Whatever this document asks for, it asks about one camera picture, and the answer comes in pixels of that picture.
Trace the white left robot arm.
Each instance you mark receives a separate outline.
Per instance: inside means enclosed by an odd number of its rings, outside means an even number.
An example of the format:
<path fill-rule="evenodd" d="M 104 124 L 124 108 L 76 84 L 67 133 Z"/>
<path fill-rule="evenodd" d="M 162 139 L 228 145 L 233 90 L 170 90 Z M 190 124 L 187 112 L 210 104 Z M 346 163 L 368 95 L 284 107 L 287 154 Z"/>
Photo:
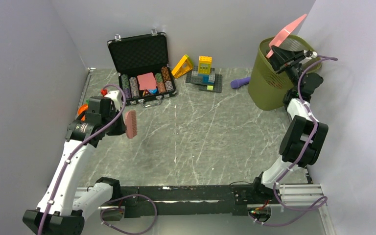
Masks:
<path fill-rule="evenodd" d="M 102 177 L 90 191 L 75 199 L 89 158 L 105 136 L 136 135 L 136 114 L 124 113 L 125 98 L 117 91 L 92 96 L 88 108 L 67 127 L 60 163 L 35 209 L 26 210 L 23 223 L 36 235 L 79 235 L 86 219 L 99 206 L 121 199 L 119 180 Z"/>

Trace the pink hand brush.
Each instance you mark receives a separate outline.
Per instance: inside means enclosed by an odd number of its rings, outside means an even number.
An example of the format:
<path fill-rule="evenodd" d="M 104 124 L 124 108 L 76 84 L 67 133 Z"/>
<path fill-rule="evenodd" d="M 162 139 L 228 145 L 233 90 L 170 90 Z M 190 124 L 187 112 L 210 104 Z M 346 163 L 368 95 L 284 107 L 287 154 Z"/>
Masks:
<path fill-rule="evenodd" d="M 130 110 L 125 114 L 126 136 L 133 139 L 138 134 L 137 114 L 135 110 Z"/>

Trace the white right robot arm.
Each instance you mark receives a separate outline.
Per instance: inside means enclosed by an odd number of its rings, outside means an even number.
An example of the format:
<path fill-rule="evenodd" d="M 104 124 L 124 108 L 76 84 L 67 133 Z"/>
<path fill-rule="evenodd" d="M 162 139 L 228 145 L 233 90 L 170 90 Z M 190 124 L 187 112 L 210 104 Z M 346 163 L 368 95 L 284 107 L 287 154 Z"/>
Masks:
<path fill-rule="evenodd" d="M 280 144 L 280 156 L 253 182 L 250 196 L 259 204 L 275 198 L 281 180 L 288 173 L 315 164 L 329 130 L 310 108 L 311 96 L 324 79 L 302 65 L 305 59 L 316 59 L 317 53 L 311 50 L 290 51 L 277 46 L 272 46 L 271 51 L 269 61 L 273 70 L 285 72 L 293 83 L 283 99 L 291 123 Z"/>

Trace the pink dustpan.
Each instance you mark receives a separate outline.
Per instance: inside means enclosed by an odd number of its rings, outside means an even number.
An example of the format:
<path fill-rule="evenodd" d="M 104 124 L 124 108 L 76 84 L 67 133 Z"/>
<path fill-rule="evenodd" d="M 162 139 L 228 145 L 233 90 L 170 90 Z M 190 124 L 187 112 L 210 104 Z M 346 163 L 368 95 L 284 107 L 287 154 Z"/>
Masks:
<path fill-rule="evenodd" d="M 293 22 L 286 25 L 269 43 L 269 52 L 266 58 L 269 59 L 273 55 L 272 46 L 279 47 L 287 37 L 300 25 L 300 23 L 307 17 L 307 13 L 303 14 L 299 18 L 295 19 Z"/>

